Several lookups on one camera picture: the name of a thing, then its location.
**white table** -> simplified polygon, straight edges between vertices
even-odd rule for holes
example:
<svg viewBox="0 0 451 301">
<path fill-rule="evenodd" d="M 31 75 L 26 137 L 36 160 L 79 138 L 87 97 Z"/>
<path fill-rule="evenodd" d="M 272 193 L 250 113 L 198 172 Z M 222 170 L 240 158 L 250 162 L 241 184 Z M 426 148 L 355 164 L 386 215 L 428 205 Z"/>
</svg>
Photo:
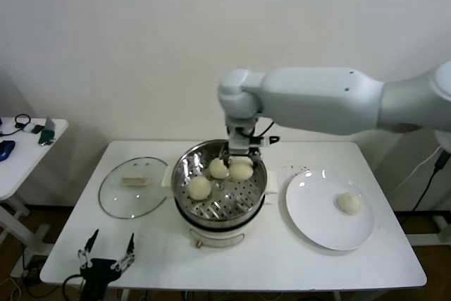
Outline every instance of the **white table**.
<svg viewBox="0 0 451 301">
<path fill-rule="evenodd" d="M 105 151 L 44 268 L 41 279 L 62 283 L 79 272 L 77 250 L 99 228 L 93 257 L 118 259 L 135 233 L 135 263 L 114 288 L 167 290 L 375 290 L 418 287 L 426 276 L 358 147 L 351 142 L 279 142 L 263 149 L 278 175 L 278 203 L 265 205 L 251 233 L 225 249 L 197 249 L 173 199 L 132 220 L 113 219 L 99 207 L 103 178 L 139 156 L 173 165 L 197 142 L 117 141 Z M 308 241 L 285 208 L 285 182 L 304 166 L 341 171 L 371 201 L 375 228 L 355 251 L 334 252 Z"/>
<path fill-rule="evenodd" d="M 3 124 L 0 130 L 3 133 L 10 133 L 16 130 L 14 127 L 14 118 L 1 118 Z M 44 125 L 43 118 L 32 119 L 32 123 Z M 53 119 L 55 122 L 55 138 L 58 139 L 68 127 L 68 122 L 61 119 Z M 14 140 L 16 146 L 6 160 L 0 161 L 0 201 L 6 200 L 11 207 L 16 210 L 14 215 L 9 214 L 3 207 L 0 207 L 0 225 L 5 230 L 0 235 L 0 243 L 4 240 L 7 233 L 13 234 L 17 239 L 24 243 L 25 263 L 27 264 L 34 255 L 48 255 L 51 245 L 42 241 L 49 230 L 49 225 L 41 225 L 35 234 L 31 233 L 23 224 L 18 221 L 19 216 L 28 215 L 30 211 L 23 206 L 20 200 L 14 197 L 17 189 L 29 176 L 36 165 L 41 161 L 44 155 L 50 150 L 52 145 L 41 146 L 37 142 L 39 134 L 27 132 L 17 132 L 14 135 L 0 137 L 3 140 Z M 11 276 L 19 277 L 21 275 L 21 258 L 11 272 Z"/>
</svg>

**cord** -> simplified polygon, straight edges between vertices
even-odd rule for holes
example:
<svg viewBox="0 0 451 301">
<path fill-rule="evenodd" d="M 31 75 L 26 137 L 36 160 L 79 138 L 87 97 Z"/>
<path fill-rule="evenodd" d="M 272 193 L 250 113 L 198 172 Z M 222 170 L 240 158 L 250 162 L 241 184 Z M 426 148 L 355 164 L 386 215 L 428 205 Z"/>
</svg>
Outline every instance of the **cord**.
<svg viewBox="0 0 451 301">
<path fill-rule="evenodd" d="M 27 122 L 26 123 L 19 123 L 18 122 L 19 118 L 27 118 Z M 31 117 L 28 114 L 21 113 L 21 114 L 18 114 L 17 116 L 14 117 L 14 121 L 16 122 L 16 126 L 20 126 L 20 127 L 17 130 L 15 130 L 14 132 L 11 132 L 11 133 L 6 133 L 5 134 L 5 133 L 0 132 L 0 137 L 7 137 L 9 135 L 16 134 L 20 130 L 23 130 L 31 122 Z"/>
<path fill-rule="evenodd" d="M 266 132 L 268 132 L 268 131 L 271 129 L 271 127 L 273 127 L 273 126 L 274 126 L 274 121 L 273 121 L 272 123 L 270 123 L 269 126 L 268 126 L 263 132 L 261 132 L 260 134 L 258 134 L 256 137 L 263 137 L 263 136 L 266 134 Z M 254 132 L 255 132 L 255 128 L 252 130 L 252 132 L 251 132 L 250 135 L 244 134 L 244 133 L 241 131 L 241 129 L 238 129 L 238 128 L 237 128 L 236 131 L 237 131 L 241 136 L 243 136 L 243 137 L 249 137 L 249 138 L 251 138 L 251 137 L 252 137 L 252 134 L 254 134 Z"/>
<path fill-rule="evenodd" d="M 141 295 L 141 297 L 138 299 L 138 301 L 143 301 L 143 300 L 150 301 L 148 290 L 146 290 L 146 293 L 144 295 Z"/>
<path fill-rule="evenodd" d="M 426 162 L 428 162 L 429 160 L 431 160 L 434 156 L 435 156 L 435 154 L 438 152 L 438 151 L 440 151 L 441 150 L 441 146 L 439 146 L 439 147 L 437 147 L 436 149 L 435 149 L 435 151 L 430 155 L 430 156 L 428 156 L 427 158 L 425 158 L 422 162 L 420 162 L 418 165 L 416 165 L 416 167 L 414 168 L 414 170 L 412 171 L 412 172 L 410 172 L 410 174 L 398 185 L 398 186 L 396 186 L 395 187 L 395 189 L 394 190 L 392 190 L 391 192 L 390 192 L 390 196 L 393 196 L 394 194 L 395 194 L 395 192 L 397 192 L 414 174 L 415 174 L 415 172 L 418 170 L 418 168 L 420 168 L 421 166 L 423 166 Z"/>
<path fill-rule="evenodd" d="M 8 281 L 12 282 L 14 285 L 14 289 L 11 291 L 11 294 L 9 295 L 9 301 L 13 301 L 13 296 L 16 290 L 19 292 L 19 297 L 16 301 L 20 301 L 20 299 L 22 298 L 22 290 L 12 278 L 5 278 L 2 282 L 0 282 L 0 285 L 3 285 Z"/>
<path fill-rule="evenodd" d="M 266 132 L 268 132 L 271 129 L 271 127 L 273 127 L 273 126 L 274 126 L 274 121 L 272 123 L 270 123 L 269 126 L 263 132 L 258 134 L 257 137 L 263 137 L 266 134 Z"/>
<path fill-rule="evenodd" d="M 438 159 L 435 161 L 434 164 L 434 170 L 431 174 L 431 177 L 429 178 L 428 184 L 426 185 L 425 190 L 423 191 L 423 194 L 421 194 L 420 198 L 418 199 L 418 201 L 415 204 L 415 207 L 412 209 L 412 211 L 416 211 L 416 209 L 418 208 L 418 206 L 421 204 L 421 201 L 423 201 L 424 196 L 426 195 L 426 193 L 429 191 L 429 188 L 431 186 L 432 180 L 434 179 L 435 175 L 441 171 L 443 169 L 443 167 L 445 167 L 446 163 L 448 162 L 448 160 L 450 159 L 451 154 L 446 152 L 445 150 L 443 150 L 440 153 L 440 156 L 438 157 Z M 409 219 L 409 216 L 406 217 L 402 222 L 401 222 L 401 226 L 404 225 L 406 223 L 406 221 Z"/>
<path fill-rule="evenodd" d="M 25 272 L 25 270 L 30 269 L 30 268 L 29 267 L 25 267 L 25 248 L 24 248 L 22 243 L 21 243 L 21 246 L 22 246 L 22 269 Z M 43 263 L 43 262 L 45 262 L 45 260 L 39 260 L 38 262 L 33 262 L 32 264 L 37 266 L 39 263 Z M 39 276 L 39 271 L 41 269 L 38 268 L 38 267 L 36 267 L 35 269 L 38 270 L 38 274 L 37 275 Z M 47 293 L 45 293 L 43 295 L 35 295 L 35 294 L 31 293 L 31 291 L 29 289 L 28 279 L 29 278 L 27 276 L 22 276 L 22 281 L 23 281 L 23 285 L 25 286 L 25 290 L 27 291 L 28 295 L 31 296 L 34 299 L 43 299 L 43 298 L 49 296 L 50 294 L 52 294 L 53 292 L 55 292 L 59 288 L 58 286 L 56 286 L 56 287 L 52 288 L 49 292 L 47 292 Z"/>
<path fill-rule="evenodd" d="M 61 291 L 63 292 L 63 297 L 65 301 L 70 301 L 69 297 L 66 294 L 66 284 L 69 282 L 69 280 L 72 280 L 73 278 L 81 278 L 82 276 L 80 274 L 73 274 L 71 276 L 68 276 L 61 286 Z"/>
</svg>

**robotic arm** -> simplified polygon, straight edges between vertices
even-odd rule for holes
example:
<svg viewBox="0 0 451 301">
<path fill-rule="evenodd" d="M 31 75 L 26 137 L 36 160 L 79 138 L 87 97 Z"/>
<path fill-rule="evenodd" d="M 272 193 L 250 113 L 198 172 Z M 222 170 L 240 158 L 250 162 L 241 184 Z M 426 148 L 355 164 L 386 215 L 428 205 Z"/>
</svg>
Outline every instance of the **robotic arm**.
<svg viewBox="0 0 451 301">
<path fill-rule="evenodd" d="M 451 61 L 416 78 L 387 83 L 351 68 L 236 69 L 222 79 L 218 96 L 230 154 L 246 155 L 276 141 L 253 137 L 259 117 L 335 135 L 429 127 L 444 148 L 451 147 Z"/>
</svg>

